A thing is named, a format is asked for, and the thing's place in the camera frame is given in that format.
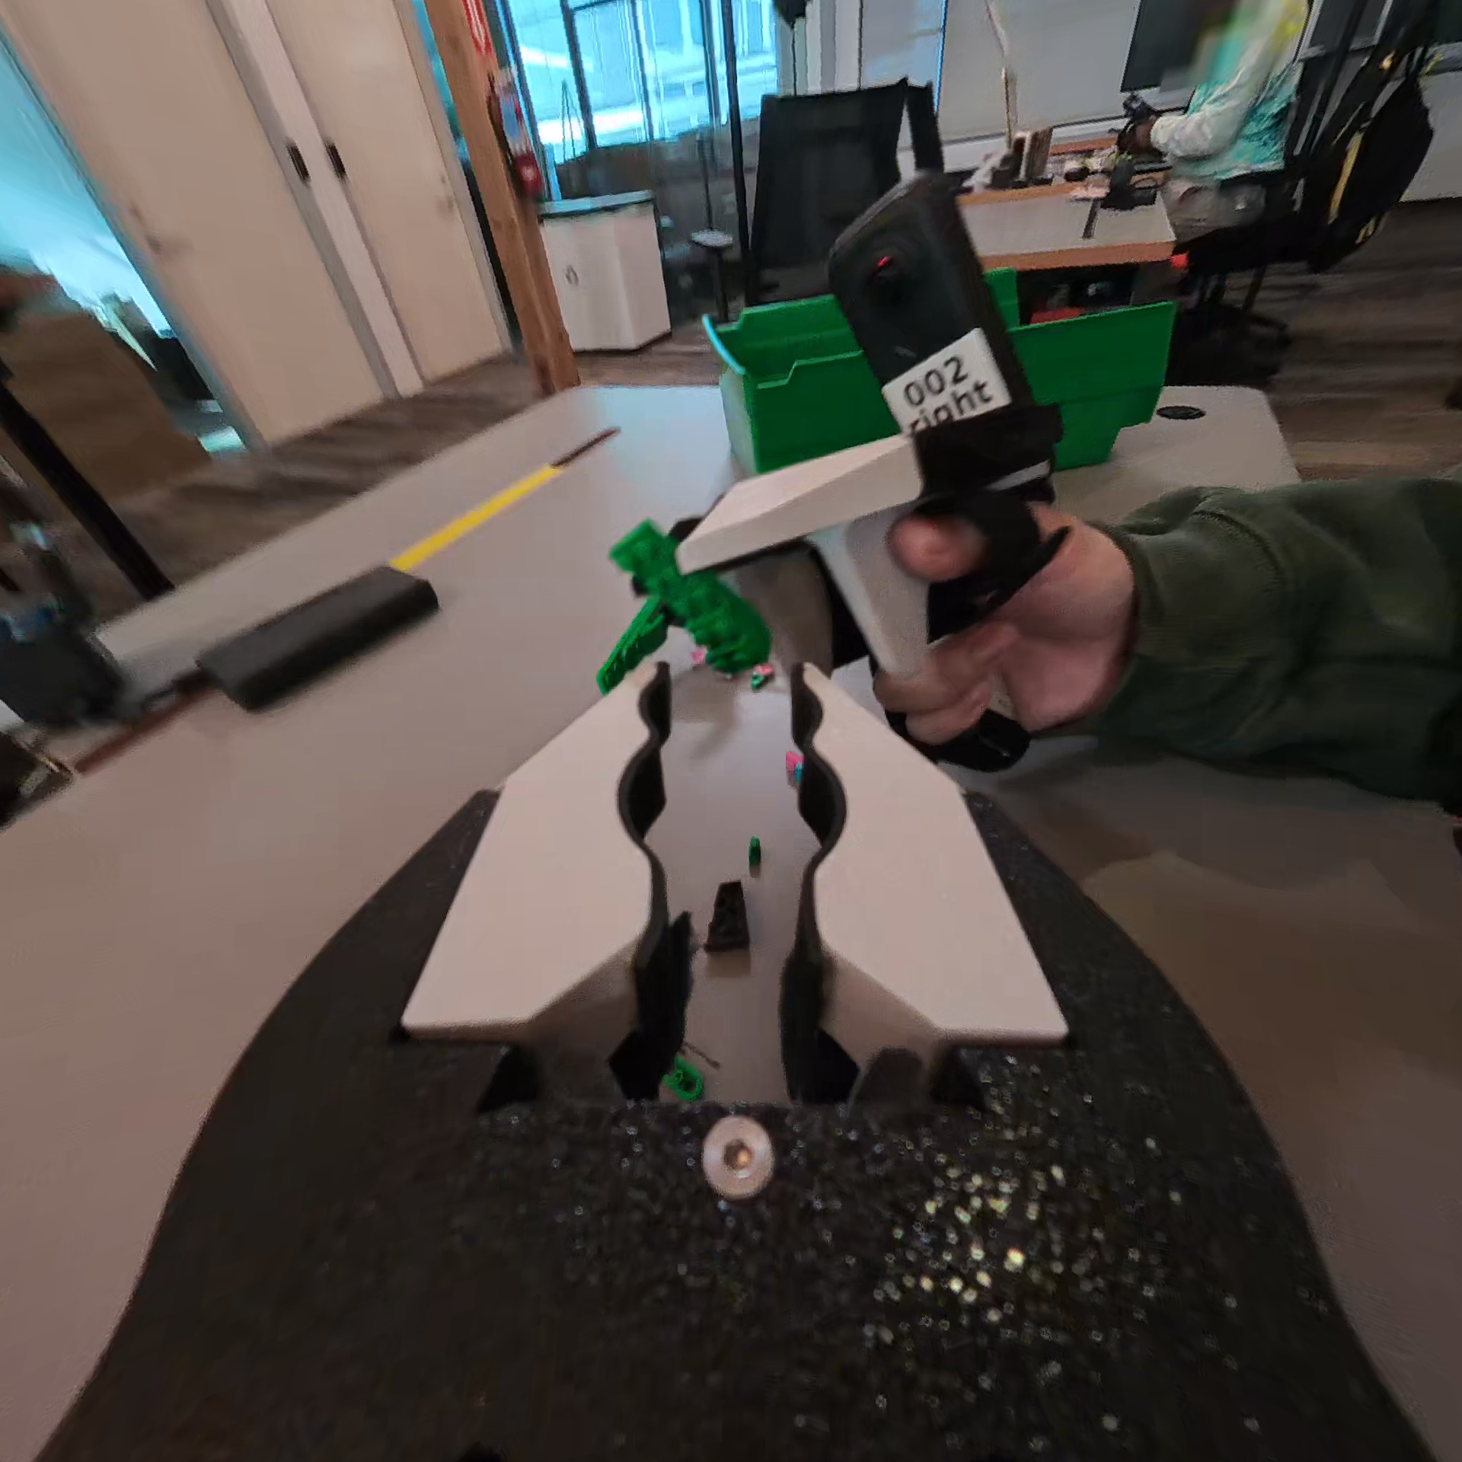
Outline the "person's right hand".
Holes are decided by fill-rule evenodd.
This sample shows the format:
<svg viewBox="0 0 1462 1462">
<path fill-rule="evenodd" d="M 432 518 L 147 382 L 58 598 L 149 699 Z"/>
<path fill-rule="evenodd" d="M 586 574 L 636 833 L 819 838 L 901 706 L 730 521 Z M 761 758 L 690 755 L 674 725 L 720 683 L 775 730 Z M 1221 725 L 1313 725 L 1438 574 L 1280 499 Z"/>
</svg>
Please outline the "person's right hand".
<svg viewBox="0 0 1462 1462">
<path fill-rule="evenodd" d="M 1137 581 L 1116 541 L 1092 523 L 1035 506 L 1043 539 L 1061 535 L 1042 574 L 975 626 L 948 635 L 920 673 L 880 669 L 873 692 L 920 741 L 972 729 L 998 694 L 1031 732 L 1083 722 L 1111 699 L 1137 621 Z"/>
</svg>

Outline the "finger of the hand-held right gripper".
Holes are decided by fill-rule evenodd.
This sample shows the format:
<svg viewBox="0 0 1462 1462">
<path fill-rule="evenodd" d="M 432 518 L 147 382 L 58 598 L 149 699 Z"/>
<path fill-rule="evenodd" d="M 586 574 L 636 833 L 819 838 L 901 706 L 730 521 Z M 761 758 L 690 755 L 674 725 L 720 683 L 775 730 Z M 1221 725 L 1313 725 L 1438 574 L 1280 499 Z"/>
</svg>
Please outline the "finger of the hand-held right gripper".
<svg viewBox="0 0 1462 1462">
<path fill-rule="evenodd" d="M 834 668 L 833 596 L 819 560 L 749 560 L 732 568 L 732 588 L 772 633 L 777 668 Z"/>
<path fill-rule="evenodd" d="M 685 574 L 751 560 L 921 495 L 911 436 L 887 436 L 732 485 L 676 548 Z"/>
</svg>

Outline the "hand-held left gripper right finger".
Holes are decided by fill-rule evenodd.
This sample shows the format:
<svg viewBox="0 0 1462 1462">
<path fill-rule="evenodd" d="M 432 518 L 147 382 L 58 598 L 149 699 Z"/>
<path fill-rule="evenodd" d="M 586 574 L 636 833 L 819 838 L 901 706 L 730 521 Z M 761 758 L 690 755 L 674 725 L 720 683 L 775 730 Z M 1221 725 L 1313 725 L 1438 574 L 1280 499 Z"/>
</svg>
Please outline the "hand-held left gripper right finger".
<svg viewBox="0 0 1462 1462">
<path fill-rule="evenodd" d="M 895 1099 L 955 1054 L 1061 1047 L 1069 1024 L 970 800 L 822 669 L 793 673 L 798 812 L 817 838 L 780 977 L 796 1103 L 841 1103 L 892 1056 Z"/>
</svg>

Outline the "black and yellow backpack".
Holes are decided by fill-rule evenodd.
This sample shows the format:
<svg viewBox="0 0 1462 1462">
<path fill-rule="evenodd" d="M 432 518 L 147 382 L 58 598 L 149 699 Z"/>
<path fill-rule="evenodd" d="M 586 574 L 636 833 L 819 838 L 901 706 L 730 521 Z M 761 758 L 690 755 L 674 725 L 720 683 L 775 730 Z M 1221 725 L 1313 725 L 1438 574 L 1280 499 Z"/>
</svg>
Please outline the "black and yellow backpack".
<svg viewBox="0 0 1462 1462">
<path fill-rule="evenodd" d="M 1433 146 L 1421 79 L 1402 78 L 1379 104 L 1355 106 L 1327 135 L 1306 180 L 1301 252 L 1324 273 L 1369 243 L 1412 186 Z"/>
</svg>

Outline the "white door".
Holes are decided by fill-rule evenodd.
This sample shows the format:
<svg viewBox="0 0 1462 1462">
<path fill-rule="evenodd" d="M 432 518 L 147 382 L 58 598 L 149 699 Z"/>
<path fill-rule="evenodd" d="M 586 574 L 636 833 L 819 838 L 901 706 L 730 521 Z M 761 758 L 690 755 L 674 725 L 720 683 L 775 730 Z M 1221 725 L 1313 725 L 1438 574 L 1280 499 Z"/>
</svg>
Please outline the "white door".
<svg viewBox="0 0 1462 1462">
<path fill-rule="evenodd" d="M 399 396 L 234 6 L 4 3 L 4 39 L 248 443 Z"/>
<path fill-rule="evenodd" d="M 500 299 L 410 5 L 271 1 L 269 10 L 422 379 L 502 356 Z"/>
</svg>

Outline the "person's right forearm green sleeve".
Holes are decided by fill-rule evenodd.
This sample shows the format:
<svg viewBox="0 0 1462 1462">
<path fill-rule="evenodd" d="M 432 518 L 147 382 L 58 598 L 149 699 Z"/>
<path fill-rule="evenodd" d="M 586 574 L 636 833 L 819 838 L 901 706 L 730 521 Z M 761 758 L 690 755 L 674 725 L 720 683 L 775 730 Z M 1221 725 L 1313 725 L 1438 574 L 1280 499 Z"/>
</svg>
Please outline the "person's right forearm green sleeve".
<svg viewBox="0 0 1462 1462">
<path fill-rule="evenodd" d="M 1076 727 L 1459 814 L 1459 478 L 1191 487 L 1102 532 L 1136 626 Z"/>
</svg>

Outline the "dark equipment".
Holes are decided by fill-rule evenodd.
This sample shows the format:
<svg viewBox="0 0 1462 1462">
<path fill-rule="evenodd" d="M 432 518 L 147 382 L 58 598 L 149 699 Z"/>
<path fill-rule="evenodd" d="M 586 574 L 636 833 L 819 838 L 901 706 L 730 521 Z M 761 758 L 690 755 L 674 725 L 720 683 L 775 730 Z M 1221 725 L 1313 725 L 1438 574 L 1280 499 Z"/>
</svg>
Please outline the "dark equipment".
<svg viewBox="0 0 1462 1462">
<path fill-rule="evenodd" d="M 55 596 L 4 596 L 2 702 L 29 725 L 74 729 L 110 718 L 126 676 Z"/>
</svg>

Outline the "red fire extinguisher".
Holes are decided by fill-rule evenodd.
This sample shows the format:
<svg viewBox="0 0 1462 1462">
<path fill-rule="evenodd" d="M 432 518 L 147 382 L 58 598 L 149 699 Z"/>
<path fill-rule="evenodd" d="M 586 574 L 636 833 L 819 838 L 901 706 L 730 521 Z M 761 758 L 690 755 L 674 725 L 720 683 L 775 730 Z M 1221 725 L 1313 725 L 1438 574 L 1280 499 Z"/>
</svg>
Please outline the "red fire extinguisher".
<svg viewBox="0 0 1462 1462">
<path fill-rule="evenodd" d="M 525 112 L 519 81 L 512 67 L 500 67 L 495 72 L 492 104 L 518 191 L 523 198 L 539 205 L 546 196 L 544 165 L 537 149 L 535 128 Z"/>
</svg>

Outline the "white cabinet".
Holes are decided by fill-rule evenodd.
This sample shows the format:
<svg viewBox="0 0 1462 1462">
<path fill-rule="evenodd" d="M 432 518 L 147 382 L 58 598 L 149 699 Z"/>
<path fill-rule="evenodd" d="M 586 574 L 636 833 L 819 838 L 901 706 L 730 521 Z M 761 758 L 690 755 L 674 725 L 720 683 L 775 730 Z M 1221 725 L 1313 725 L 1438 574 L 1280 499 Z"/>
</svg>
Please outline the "white cabinet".
<svg viewBox="0 0 1462 1462">
<path fill-rule="evenodd" d="M 653 191 L 542 203 L 540 224 L 575 353 L 634 353 L 671 335 Z"/>
</svg>

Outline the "black mesh office chair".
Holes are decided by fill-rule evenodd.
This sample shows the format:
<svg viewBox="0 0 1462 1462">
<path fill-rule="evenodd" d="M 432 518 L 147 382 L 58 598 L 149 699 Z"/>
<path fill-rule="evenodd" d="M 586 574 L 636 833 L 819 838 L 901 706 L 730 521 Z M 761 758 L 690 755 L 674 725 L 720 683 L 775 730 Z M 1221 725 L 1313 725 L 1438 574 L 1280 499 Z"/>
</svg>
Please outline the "black mesh office chair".
<svg viewBox="0 0 1462 1462">
<path fill-rule="evenodd" d="M 829 292 L 833 245 L 902 179 L 904 135 L 918 170 L 944 170 L 935 85 L 761 100 L 747 304 Z"/>
</svg>

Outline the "wooden desk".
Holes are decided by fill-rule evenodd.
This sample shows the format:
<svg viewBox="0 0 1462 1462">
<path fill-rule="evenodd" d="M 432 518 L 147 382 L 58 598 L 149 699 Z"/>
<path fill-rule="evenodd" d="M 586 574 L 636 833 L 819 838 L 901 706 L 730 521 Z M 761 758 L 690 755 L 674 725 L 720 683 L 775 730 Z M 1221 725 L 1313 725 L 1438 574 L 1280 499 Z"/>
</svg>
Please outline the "wooden desk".
<svg viewBox="0 0 1462 1462">
<path fill-rule="evenodd" d="M 1003 139 L 953 142 L 951 170 L 975 170 L 961 194 L 963 222 L 984 266 L 1038 271 L 1149 264 L 1169 259 L 1177 238 L 1163 198 L 1130 210 L 1106 208 L 1087 184 L 1064 175 L 1036 187 L 986 187 L 986 173 L 1003 154 Z"/>
</svg>

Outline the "small black round stool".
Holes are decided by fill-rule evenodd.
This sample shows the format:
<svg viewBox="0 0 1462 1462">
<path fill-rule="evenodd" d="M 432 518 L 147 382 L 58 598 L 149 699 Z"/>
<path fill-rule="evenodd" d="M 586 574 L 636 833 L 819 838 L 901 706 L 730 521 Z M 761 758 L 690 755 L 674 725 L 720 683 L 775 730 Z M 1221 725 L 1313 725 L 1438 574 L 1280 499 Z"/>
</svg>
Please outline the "small black round stool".
<svg viewBox="0 0 1462 1462">
<path fill-rule="evenodd" d="M 690 234 L 693 248 L 700 253 L 709 267 L 711 285 L 716 299 L 716 320 L 720 323 L 730 321 L 730 285 L 728 285 L 728 257 L 735 246 L 735 238 L 716 227 L 699 229 Z"/>
</svg>

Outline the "large green plastic bin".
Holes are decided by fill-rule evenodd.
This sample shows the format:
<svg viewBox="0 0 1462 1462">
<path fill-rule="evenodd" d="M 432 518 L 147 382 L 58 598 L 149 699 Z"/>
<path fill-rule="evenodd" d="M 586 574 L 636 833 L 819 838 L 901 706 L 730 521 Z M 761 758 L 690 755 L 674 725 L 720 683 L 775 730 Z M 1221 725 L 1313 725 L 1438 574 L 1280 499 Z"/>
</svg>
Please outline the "large green plastic bin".
<svg viewBox="0 0 1462 1462">
<path fill-rule="evenodd" d="M 988 274 L 1036 398 L 1057 405 L 1057 469 L 1109 459 L 1148 424 L 1165 387 L 1177 302 L 1127 304 L 1068 320 L 1019 321 L 1019 274 Z M 733 321 L 706 314 L 720 356 L 728 440 L 747 473 L 765 473 L 895 431 L 881 386 L 831 295 L 760 304 Z"/>
</svg>

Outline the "green lego build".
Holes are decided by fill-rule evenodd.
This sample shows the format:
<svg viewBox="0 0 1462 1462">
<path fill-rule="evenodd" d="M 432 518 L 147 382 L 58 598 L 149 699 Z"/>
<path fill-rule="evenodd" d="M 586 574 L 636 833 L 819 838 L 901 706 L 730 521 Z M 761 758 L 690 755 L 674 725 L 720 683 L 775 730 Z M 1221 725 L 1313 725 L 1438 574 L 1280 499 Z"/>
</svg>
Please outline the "green lego build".
<svg viewBox="0 0 1462 1462">
<path fill-rule="evenodd" d="M 704 661 L 723 673 L 739 675 L 772 659 L 774 635 L 761 612 L 714 572 L 686 572 L 678 549 L 678 541 L 652 520 L 612 546 L 612 562 L 631 575 L 643 602 L 598 669 L 603 696 L 652 659 L 673 628 L 683 628 Z"/>
</svg>

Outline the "yellow tape strip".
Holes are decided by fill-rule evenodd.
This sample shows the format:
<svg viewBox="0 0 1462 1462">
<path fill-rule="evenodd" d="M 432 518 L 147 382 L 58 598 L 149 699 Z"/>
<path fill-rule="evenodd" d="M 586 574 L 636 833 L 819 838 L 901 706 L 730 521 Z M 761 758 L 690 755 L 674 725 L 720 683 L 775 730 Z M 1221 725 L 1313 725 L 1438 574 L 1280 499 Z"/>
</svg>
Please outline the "yellow tape strip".
<svg viewBox="0 0 1462 1462">
<path fill-rule="evenodd" d="M 450 551 L 455 544 L 481 530 L 492 520 L 502 516 L 512 506 L 532 497 L 547 483 L 558 480 L 565 468 L 554 462 L 544 464 L 521 480 L 512 481 L 490 499 L 478 502 L 469 511 L 438 527 L 427 537 L 413 542 L 405 551 L 391 558 L 391 567 L 396 572 L 415 572 L 427 562 Z"/>
</svg>

